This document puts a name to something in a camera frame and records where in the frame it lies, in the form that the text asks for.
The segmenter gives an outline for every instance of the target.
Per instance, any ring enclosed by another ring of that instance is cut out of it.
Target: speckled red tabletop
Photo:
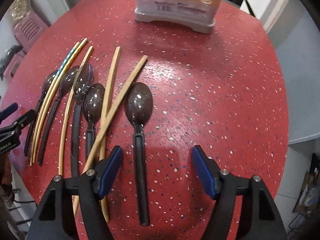
[[[18,68],[2,108],[19,110],[10,124],[34,108],[46,76],[60,66],[77,41],[88,38],[73,65],[94,46],[90,62],[94,82],[106,83],[116,46],[122,52],[114,98],[143,54],[149,56],[138,81],[154,96],[153,115],[145,126],[150,227],[139,226],[132,159],[133,128],[123,106],[108,131],[107,151],[120,145],[124,163],[108,195],[109,227],[115,239],[200,239],[213,202],[205,195],[189,151],[196,144],[233,174],[260,175],[271,194],[281,180],[288,142],[288,109],[284,80],[276,54],[260,22],[222,3],[212,34],[165,22],[134,20],[134,0],[84,0],[64,14],[37,40]],[[10,158],[34,199],[39,202],[58,173],[60,131],[67,97],[53,122],[43,167],[29,167],[21,145]],[[65,148],[65,177],[70,177],[70,133]],[[84,165],[86,122],[82,118],[80,170]],[[234,239],[240,199],[229,233]],[[81,239],[86,232],[77,218]]]

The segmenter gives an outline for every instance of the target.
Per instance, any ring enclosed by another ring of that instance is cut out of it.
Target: screw
[[[228,174],[229,174],[229,171],[228,171],[227,169],[221,169],[221,170],[220,170],[220,173],[221,173],[222,175],[228,175]]]
[[[94,174],[94,170],[87,170],[87,171],[85,172],[85,174],[86,174],[87,176],[92,176],[92,175]]]
[[[61,175],[56,175],[56,176],[53,177],[53,180],[54,181],[59,181],[61,178],[62,178]]]
[[[259,182],[261,180],[260,176],[254,175],[253,176],[254,181]]]

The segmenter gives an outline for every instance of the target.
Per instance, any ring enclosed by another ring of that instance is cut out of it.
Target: orange and white plastic container
[[[211,33],[222,0],[136,0],[135,18],[141,22],[169,21]]]

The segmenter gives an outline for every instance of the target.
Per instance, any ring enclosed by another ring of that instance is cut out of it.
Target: wooden chopstick
[[[45,107],[45,104],[46,102],[48,101],[48,98],[50,96],[50,93],[52,91],[52,88],[54,87],[54,84],[55,82],[57,81],[58,79],[58,76],[60,74],[60,72],[62,71],[62,69],[65,67],[65,65],[67,64],[68,60],[71,58],[71,56],[73,55],[73,53],[76,51],[76,48],[78,48],[80,42],[77,42],[74,47],[71,49],[71,51],[69,52],[69,54],[67,55],[67,57],[64,59],[64,61],[62,62],[60,68],[58,69],[58,72],[56,73],[54,79],[52,80],[51,82],[51,85],[48,89],[48,92],[42,102],[42,105],[41,105],[41,108],[40,108],[40,111],[39,111],[39,114],[38,114],[38,118],[36,120],[36,127],[35,127],[35,130],[33,132],[33,138],[32,138],[32,146],[31,146],[31,152],[30,152],[30,166],[32,166],[33,164],[33,152],[34,152],[34,148],[35,148],[35,142],[36,142],[36,134],[37,134],[37,131],[38,131],[38,128],[39,128],[39,124],[40,124],[40,119],[41,119],[41,116],[43,114],[43,111],[44,111],[44,107]]]
[[[65,75],[65,73],[67,72],[68,68],[71,66],[71,64],[75,60],[76,56],[79,54],[79,52],[81,51],[81,49],[84,47],[84,45],[87,42],[88,42],[88,39],[85,38],[80,43],[80,45],[76,48],[75,52],[72,54],[71,58],[68,60],[68,62],[64,66],[63,70],[61,71],[59,77],[57,78],[57,81],[55,82],[55,84],[54,84],[54,86],[53,86],[53,88],[51,90],[51,93],[50,93],[50,95],[48,97],[48,100],[47,100],[47,102],[45,104],[44,111],[43,111],[43,114],[42,114],[40,122],[39,122],[39,128],[38,128],[38,131],[37,131],[37,134],[36,134],[36,138],[34,137],[35,143],[34,143],[33,160],[32,160],[33,163],[35,163],[35,161],[36,161],[36,152],[37,152],[38,142],[39,142],[42,126],[43,126],[43,123],[44,123],[44,119],[45,119],[45,117],[47,115],[47,112],[48,112],[48,109],[50,107],[51,101],[52,101],[52,99],[53,99],[53,97],[54,97],[54,95],[56,93],[56,90],[57,90],[58,86],[60,85],[60,82],[61,82],[63,76]]]
[[[90,46],[87,53],[84,56],[84,59],[80,65],[80,68],[77,72],[77,75],[75,76],[75,80],[72,85],[72,89],[69,94],[67,106],[64,112],[64,119],[63,119],[63,124],[62,124],[62,130],[61,130],[61,137],[60,137],[60,147],[59,147],[59,163],[58,163],[58,174],[63,177],[63,158],[64,158],[64,144],[66,140],[66,133],[67,133],[67,127],[68,127],[68,119],[69,119],[69,114],[70,114],[70,106],[73,98],[73,89],[74,85],[76,84],[79,75],[82,71],[83,65],[88,62],[88,59],[90,58],[91,54],[93,52],[93,46]]]
[[[109,111],[110,102],[112,100],[112,87],[113,82],[116,74],[116,66],[118,63],[120,55],[120,47],[116,47],[115,53],[113,55],[110,69],[109,69],[109,75],[106,83],[106,89],[103,96],[103,103],[102,103],[102,110],[101,110],[101,117],[100,117],[100,125],[104,124],[107,113]],[[106,135],[103,136],[101,143],[100,143],[100,152],[99,152],[99,161],[106,158]],[[104,216],[104,219],[106,222],[109,222],[109,212],[108,212],[108,204],[107,204],[107,196],[105,196],[101,201],[101,209]]]
[[[132,71],[132,73],[130,74],[128,80],[125,82],[124,86],[122,87],[120,93],[118,94],[116,100],[113,102],[107,117],[105,119],[105,122],[101,125],[100,127],[100,131],[97,134],[97,137],[93,143],[93,146],[91,148],[90,154],[88,156],[88,159],[84,165],[84,169],[82,170],[82,173],[86,172],[90,166],[93,163],[93,159],[94,156],[100,146],[100,143],[103,139],[103,136],[106,134],[111,121],[113,119],[113,117],[115,116],[118,107],[120,106],[120,104],[122,103],[122,100],[124,98],[124,96],[126,95],[127,91],[129,90],[132,82],[134,81],[134,79],[136,78],[136,76],[138,75],[139,71],[142,69],[144,63],[146,62],[146,60],[148,59],[148,56],[144,55],[141,60],[138,62],[138,64],[136,65],[135,69]],[[74,202],[73,202],[73,213],[74,215],[77,214],[78,211],[78,206],[79,206],[79,196],[75,196]]]

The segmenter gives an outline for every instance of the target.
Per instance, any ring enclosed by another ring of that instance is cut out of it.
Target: barcode
[[[171,6],[168,5],[157,5],[158,11],[166,11],[166,12],[172,12]]]

